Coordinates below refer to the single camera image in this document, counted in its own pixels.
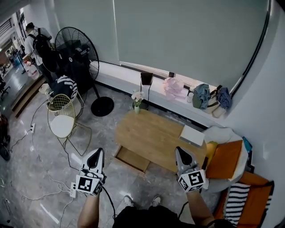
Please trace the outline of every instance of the fan base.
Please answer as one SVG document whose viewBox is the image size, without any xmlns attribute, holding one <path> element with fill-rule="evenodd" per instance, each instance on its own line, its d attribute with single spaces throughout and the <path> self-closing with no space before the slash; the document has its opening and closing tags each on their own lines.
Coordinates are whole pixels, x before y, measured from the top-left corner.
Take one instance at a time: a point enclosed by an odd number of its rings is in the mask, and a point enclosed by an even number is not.
<svg viewBox="0 0 285 228">
<path fill-rule="evenodd" d="M 95 116 L 106 116 L 114 108 L 114 101 L 109 97 L 97 98 L 91 105 L 91 112 Z"/>
</svg>

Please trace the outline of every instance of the black bag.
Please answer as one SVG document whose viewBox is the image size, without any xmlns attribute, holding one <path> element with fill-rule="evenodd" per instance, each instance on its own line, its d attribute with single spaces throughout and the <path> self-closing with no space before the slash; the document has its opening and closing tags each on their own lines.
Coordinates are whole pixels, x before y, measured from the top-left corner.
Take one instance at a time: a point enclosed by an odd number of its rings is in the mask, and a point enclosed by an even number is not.
<svg viewBox="0 0 285 228">
<path fill-rule="evenodd" d="M 49 39 L 41 34 L 40 28 L 38 28 L 38 35 L 36 37 L 32 34 L 29 34 L 28 36 L 34 39 L 33 48 L 36 55 L 41 58 L 50 56 L 52 49 L 50 47 Z"/>
</svg>

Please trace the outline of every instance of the wooden coffee table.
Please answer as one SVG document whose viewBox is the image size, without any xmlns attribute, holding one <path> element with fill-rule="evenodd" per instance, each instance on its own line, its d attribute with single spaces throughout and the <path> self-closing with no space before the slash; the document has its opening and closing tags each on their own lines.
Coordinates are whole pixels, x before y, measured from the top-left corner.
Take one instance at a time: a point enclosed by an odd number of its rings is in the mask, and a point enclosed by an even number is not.
<svg viewBox="0 0 285 228">
<path fill-rule="evenodd" d="M 129 111 L 116 128 L 121 145 L 115 157 L 145 172 L 150 162 L 177 172 L 175 148 L 185 148 L 196 155 L 200 167 L 206 155 L 206 144 L 198 148 L 179 139 L 183 126 L 146 110 Z"/>
</svg>

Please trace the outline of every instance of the forearm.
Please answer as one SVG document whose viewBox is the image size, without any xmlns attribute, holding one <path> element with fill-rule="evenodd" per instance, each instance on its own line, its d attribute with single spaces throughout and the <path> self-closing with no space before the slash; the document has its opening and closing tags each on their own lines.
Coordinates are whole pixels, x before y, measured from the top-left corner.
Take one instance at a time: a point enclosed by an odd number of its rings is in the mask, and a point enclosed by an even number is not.
<svg viewBox="0 0 285 228">
<path fill-rule="evenodd" d="M 99 223 L 99 196 L 89 195 L 80 213 L 78 228 L 97 228 Z"/>
<path fill-rule="evenodd" d="M 199 191 L 191 191 L 187 194 L 190 212 L 196 225 L 207 226 L 214 220 L 212 213 L 205 204 Z"/>
</svg>

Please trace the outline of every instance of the white seat cushion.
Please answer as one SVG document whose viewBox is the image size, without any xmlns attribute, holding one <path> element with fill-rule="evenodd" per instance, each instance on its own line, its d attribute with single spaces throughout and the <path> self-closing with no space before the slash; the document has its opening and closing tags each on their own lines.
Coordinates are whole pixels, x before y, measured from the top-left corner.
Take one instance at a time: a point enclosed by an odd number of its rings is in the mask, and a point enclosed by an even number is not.
<svg viewBox="0 0 285 228">
<path fill-rule="evenodd" d="M 56 116 L 50 123 L 50 129 L 59 138 L 66 138 L 74 125 L 74 118 L 65 115 Z"/>
</svg>

